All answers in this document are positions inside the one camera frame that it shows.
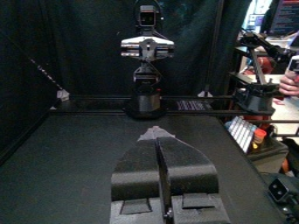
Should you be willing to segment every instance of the wire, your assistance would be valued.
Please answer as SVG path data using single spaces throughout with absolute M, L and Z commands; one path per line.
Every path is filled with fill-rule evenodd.
M 63 90 L 61 85 L 57 83 L 57 81 L 52 78 L 52 76 L 47 73 L 47 71 L 43 69 L 43 66 L 39 65 L 36 63 L 36 61 L 29 57 L 29 55 L 27 54 L 27 52 L 24 51 L 24 49 L 15 43 L 15 41 L 12 40 L 12 38 L 5 34 L 5 32 L 3 31 L 3 29 L 0 29 L 0 33 L 1 35 L 9 40 L 11 44 L 13 44 L 13 46 L 16 47 L 16 49 L 20 51 L 20 53 L 23 54 L 23 56 L 32 62 L 32 64 L 36 66 L 36 69 L 41 72 L 41 74 L 44 75 L 44 77 L 51 81 L 51 83 L 56 86 L 56 88 L 59 90 Z

